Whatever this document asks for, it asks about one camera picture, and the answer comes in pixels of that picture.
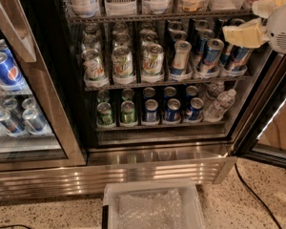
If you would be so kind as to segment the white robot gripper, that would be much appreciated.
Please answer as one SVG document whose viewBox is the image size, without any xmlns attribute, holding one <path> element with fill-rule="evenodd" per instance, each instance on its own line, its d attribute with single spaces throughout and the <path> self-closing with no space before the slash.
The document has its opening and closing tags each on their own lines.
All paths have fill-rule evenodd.
<svg viewBox="0 0 286 229">
<path fill-rule="evenodd" d="M 261 18 L 270 16 L 266 27 L 262 25 L 260 18 L 239 26 L 225 26 L 222 29 L 225 40 L 232 45 L 249 49 L 259 48 L 269 41 L 274 51 L 286 54 L 286 0 L 254 1 L 252 11 Z"/>
</svg>

